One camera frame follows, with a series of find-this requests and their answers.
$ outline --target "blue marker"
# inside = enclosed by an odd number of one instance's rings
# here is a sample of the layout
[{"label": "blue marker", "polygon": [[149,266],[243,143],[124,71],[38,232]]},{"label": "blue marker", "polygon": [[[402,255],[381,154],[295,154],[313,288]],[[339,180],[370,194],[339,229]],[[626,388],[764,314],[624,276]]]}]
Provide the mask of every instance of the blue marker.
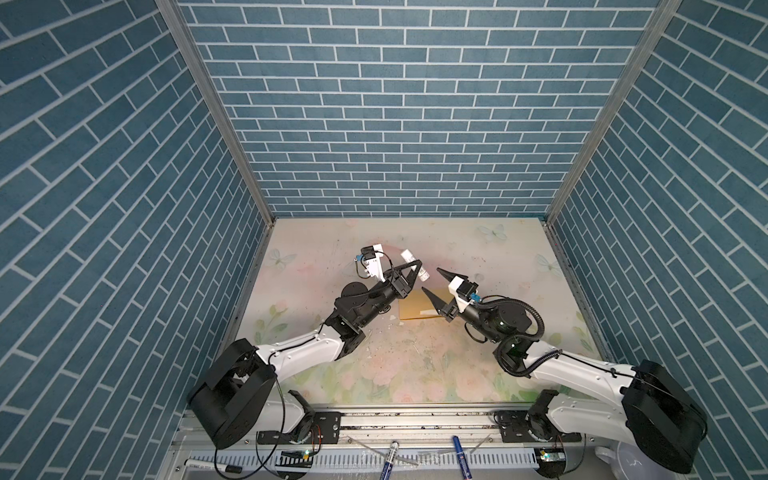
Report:
[{"label": "blue marker", "polygon": [[384,462],[384,470],[382,470],[382,476],[379,480],[389,480],[389,473],[392,472],[392,464],[395,462],[395,455],[397,455],[397,449],[400,446],[398,442],[392,442],[389,446],[389,453],[386,456],[386,462]]},{"label": "blue marker", "polygon": [[462,444],[456,435],[453,436],[453,447],[456,449],[458,466],[462,468],[462,476],[464,477],[464,480],[472,480],[472,473],[469,471],[469,465],[467,465],[467,455],[464,453]]}]

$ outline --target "brick wall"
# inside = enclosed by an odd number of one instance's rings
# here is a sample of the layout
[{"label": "brick wall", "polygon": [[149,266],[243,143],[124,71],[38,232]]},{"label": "brick wall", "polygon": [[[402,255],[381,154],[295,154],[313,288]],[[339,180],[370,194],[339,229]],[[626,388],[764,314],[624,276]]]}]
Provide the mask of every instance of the brick wall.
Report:
[{"label": "brick wall", "polygon": [[0,478],[155,474],[262,228],[152,0],[0,2]]},{"label": "brick wall", "polygon": [[181,4],[278,216],[517,217],[657,0],[214,2]]},{"label": "brick wall", "polygon": [[684,0],[555,223],[617,359],[712,417],[700,478],[766,478],[768,2]]}]

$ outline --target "floral tablecloth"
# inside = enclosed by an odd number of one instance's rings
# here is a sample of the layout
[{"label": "floral tablecloth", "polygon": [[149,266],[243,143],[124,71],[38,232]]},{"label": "floral tablecloth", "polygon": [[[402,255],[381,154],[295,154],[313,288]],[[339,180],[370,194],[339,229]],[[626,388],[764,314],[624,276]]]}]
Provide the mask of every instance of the floral tablecloth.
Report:
[{"label": "floral tablecloth", "polygon": [[[354,256],[376,243],[396,264],[405,248],[423,262],[431,277],[416,288],[447,285],[437,266],[467,274],[481,295],[530,303],[553,345],[599,357],[536,219],[280,219],[238,338],[257,345],[317,328],[342,288],[359,280]],[[460,319],[400,321],[395,302],[365,331],[354,353],[295,375],[285,389],[299,390],[315,404],[350,405],[532,401],[553,387],[503,373],[493,345],[472,342]]]}]

